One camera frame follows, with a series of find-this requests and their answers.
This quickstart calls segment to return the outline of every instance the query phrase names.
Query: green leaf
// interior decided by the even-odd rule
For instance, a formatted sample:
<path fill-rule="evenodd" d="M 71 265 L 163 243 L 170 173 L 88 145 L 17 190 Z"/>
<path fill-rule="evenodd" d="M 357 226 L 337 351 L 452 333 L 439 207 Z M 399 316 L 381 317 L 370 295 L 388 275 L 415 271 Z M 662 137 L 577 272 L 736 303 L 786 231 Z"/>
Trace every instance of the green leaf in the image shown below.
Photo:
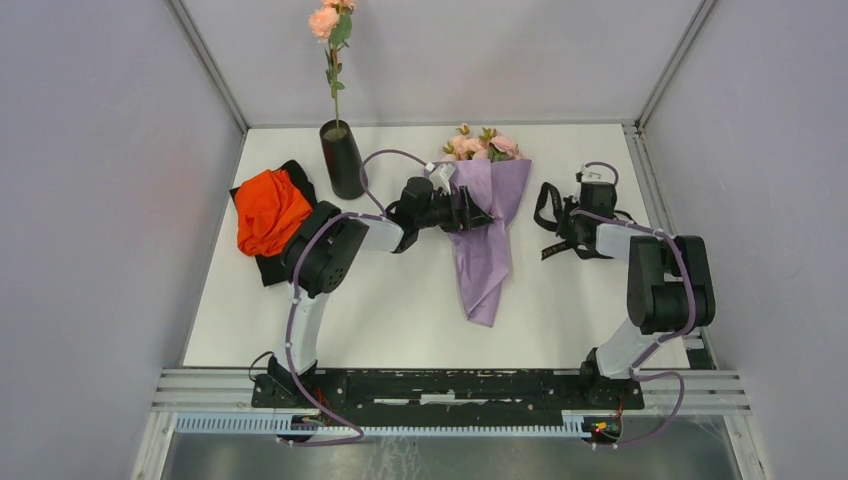
<path fill-rule="evenodd" d="M 336 28 L 333 29 L 332 33 L 330 33 L 330 45 L 344 45 L 347 39 L 350 38 L 350 32 L 352 29 L 353 23 L 350 20 L 350 13 L 343 13 L 339 18 L 338 25 L 336 25 Z"/>

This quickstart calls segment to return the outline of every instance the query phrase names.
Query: black mounting plate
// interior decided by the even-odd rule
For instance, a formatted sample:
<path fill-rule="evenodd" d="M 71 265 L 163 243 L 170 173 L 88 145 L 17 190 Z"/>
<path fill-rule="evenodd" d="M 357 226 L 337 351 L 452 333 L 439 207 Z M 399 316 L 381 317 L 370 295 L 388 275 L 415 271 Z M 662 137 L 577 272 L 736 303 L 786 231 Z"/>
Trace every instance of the black mounting plate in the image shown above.
<path fill-rule="evenodd" d="M 331 368 L 301 381 L 311 392 L 320 389 L 334 412 L 361 426 L 560 426 L 563 410 L 614 411 L 622 402 L 625 409 L 645 408 L 638 382 L 587 386 L 577 370 Z M 257 376 L 251 405 L 313 408 L 267 374 Z"/>

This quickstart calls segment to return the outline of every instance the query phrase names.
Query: black strap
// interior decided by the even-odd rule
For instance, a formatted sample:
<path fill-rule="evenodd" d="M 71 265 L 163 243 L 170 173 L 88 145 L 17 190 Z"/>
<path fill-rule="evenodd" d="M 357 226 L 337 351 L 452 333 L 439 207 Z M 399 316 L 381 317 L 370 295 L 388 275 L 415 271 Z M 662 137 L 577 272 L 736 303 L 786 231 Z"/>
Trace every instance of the black strap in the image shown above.
<path fill-rule="evenodd" d="M 548 204 L 548 197 L 551 197 L 551 207 L 554 210 L 554 221 L 542 218 L 542 210 Z M 536 211 L 533 213 L 533 220 L 536 224 L 549 232 L 556 232 L 557 219 L 562 216 L 562 197 L 559 190 L 548 182 L 542 184 L 542 191 L 539 192 L 539 198 L 536 200 Z"/>
<path fill-rule="evenodd" d="M 548 203 L 548 197 L 551 198 L 551 207 L 554 211 L 554 218 L 556 221 L 550 221 L 545 218 L 542 218 L 542 210 Z M 533 220 L 536 221 L 536 224 L 540 227 L 544 228 L 549 232 L 557 232 L 558 230 L 558 220 L 562 218 L 563 215 L 568 215 L 572 210 L 579 207 L 580 205 L 577 201 L 573 200 L 571 197 L 565 199 L 565 204 L 563 204 L 562 196 L 557 190 L 556 187 L 551 185 L 548 182 L 542 184 L 542 190 L 539 192 L 539 198 L 536 199 L 536 211 L 533 213 Z M 629 217 L 627 212 L 620 212 Z M 589 260 L 592 258 L 609 258 L 604 255 L 601 255 L 592 250 L 587 250 L 583 247 L 580 247 L 571 240 L 564 240 L 560 243 L 556 243 L 551 245 L 548 248 L 542 250 L 542 260 L 550 258 L 557 253 L 565 252 L 568 250 L 574 250 L 574 253 L 577 254 L 577 257 L 581 260 Z"/>

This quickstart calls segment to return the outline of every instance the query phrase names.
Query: orange cloth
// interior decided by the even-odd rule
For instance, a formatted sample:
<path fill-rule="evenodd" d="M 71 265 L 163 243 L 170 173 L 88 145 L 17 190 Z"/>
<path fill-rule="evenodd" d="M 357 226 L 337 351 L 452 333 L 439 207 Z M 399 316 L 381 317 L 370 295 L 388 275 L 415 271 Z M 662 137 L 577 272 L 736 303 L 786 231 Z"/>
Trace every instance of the orange cloth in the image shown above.
<path fill-rule="evenodd" d="M 312 213 L 285 170 L 265 170 L 244 182 L 234 202 L 239 216 L 238 247 L 251 257 L 280 254 Z"/>

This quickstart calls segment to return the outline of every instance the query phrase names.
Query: pink flower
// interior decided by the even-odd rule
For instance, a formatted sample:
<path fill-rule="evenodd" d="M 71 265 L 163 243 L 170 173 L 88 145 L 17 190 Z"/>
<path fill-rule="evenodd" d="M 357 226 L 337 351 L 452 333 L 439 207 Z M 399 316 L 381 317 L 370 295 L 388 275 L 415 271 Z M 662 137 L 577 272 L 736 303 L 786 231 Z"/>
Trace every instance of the pink flower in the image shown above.
<path fill-rule="evenodd" d="M 492 146 L 497 149 L 497 151 L 502 153 L 508 153 L 510 155 L 515 155 L 518 153 L 518 145 L 515 144 L 512 140 L 503 135 L 498 135 L 497 137 L 492 139 Z"/>
<path fill-rule="evenodd" d="M 333 33 L 333 29 L 339 24 L 339 12 L 333 7 L 324 7 L 315 10 L 309 17 L 309 27 L 312 33 L 322 42 L 326 42 Z"/>
<path fill-rule="evenodd" d="M 479 138 L 467 138 L 462 142 L 461 149 L 466 152 L 477 153 L 480 150 L 485 150 L 486 146 L 483 145 L 483 142 Z"/>
<path fill-rule="evenodd" d="M 466 140 L 465 135 L 457 135 L 450 139 L 450 144 L 453 147 L 453 151 L 456 152 L 462 146 L 462 142 Z"/>

